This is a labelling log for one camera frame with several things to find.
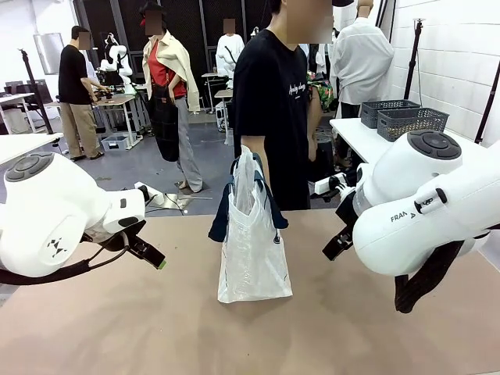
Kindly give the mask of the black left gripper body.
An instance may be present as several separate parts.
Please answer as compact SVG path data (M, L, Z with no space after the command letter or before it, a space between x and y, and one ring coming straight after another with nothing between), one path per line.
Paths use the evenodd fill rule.
M111 238L102 242L102 247L110 252L121 252L125 248L135 250L141 239L133 230L122 230L113 234Z

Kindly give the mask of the person's right hand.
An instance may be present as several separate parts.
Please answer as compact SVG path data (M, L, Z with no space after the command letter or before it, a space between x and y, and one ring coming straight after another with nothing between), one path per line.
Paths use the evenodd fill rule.
M244 143L243 144L250 152L258 154L261 159L266 157L265 147L262 142Z

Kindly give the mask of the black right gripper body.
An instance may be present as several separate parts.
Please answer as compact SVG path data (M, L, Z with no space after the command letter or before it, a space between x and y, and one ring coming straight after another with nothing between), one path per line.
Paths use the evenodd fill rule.
M337 216L345 223L346 227L341 232L342 235L352 235L352 230L355 222L358 219L353 206L353 198L355 197L355 191L343 195L341 202L336 209Z

